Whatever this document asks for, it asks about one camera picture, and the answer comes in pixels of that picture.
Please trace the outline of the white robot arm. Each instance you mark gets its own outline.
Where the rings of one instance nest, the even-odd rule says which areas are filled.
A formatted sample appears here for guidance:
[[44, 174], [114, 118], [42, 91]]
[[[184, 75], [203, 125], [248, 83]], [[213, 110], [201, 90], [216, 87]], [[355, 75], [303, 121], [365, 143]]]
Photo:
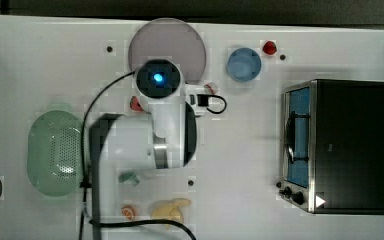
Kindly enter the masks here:
[[195, 111], [179, 67], [149, 60], [133, 72], [133, 83], [144, 111], [136, 116], [105, 113], [88, 130], [93, 240], [101, 240], [105, 228], [123, 226], [103, 221], [115, 215], [120, 176], [185, 167], [196, 151]]

